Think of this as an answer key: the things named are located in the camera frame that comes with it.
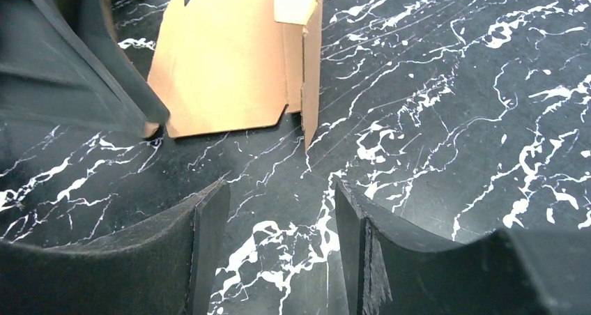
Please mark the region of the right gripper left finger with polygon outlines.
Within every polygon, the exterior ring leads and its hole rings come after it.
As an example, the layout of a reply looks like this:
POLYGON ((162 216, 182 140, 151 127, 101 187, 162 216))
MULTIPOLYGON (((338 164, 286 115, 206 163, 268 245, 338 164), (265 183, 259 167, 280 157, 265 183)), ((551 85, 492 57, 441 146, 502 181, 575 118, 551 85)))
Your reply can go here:
POLYGON ((206 314, 231 190, 217 180, 83 245, 1 243, 2 314, 206 314))

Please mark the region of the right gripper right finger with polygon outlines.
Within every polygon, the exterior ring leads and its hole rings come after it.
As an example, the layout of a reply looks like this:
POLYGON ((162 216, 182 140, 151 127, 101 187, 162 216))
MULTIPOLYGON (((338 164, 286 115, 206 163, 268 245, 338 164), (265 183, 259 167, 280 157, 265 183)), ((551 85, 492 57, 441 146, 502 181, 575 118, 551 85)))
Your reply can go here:
POLYGON ((498 229, 470 243, 335 184, 352 314, 589 314, 590 232, 498 229))

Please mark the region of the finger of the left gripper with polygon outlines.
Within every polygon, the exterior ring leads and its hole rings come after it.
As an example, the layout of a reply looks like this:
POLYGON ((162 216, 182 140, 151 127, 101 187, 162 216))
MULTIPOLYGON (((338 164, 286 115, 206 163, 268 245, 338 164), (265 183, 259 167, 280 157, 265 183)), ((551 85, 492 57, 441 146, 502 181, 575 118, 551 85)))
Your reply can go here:
POLYGON ((1 0, 1 117, 147 138, 169 110, 119 47, 109 0, 1 0))

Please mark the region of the brown cardboard box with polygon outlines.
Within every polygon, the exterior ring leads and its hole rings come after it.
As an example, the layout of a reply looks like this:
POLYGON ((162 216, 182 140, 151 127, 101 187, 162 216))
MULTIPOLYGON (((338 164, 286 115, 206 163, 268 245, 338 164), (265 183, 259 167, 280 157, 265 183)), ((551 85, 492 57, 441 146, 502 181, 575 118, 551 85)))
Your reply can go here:
POLYGON ((172 138, 266 128, 298 112, 318 127, 323 0, 171 0, 148 84, 172 138))

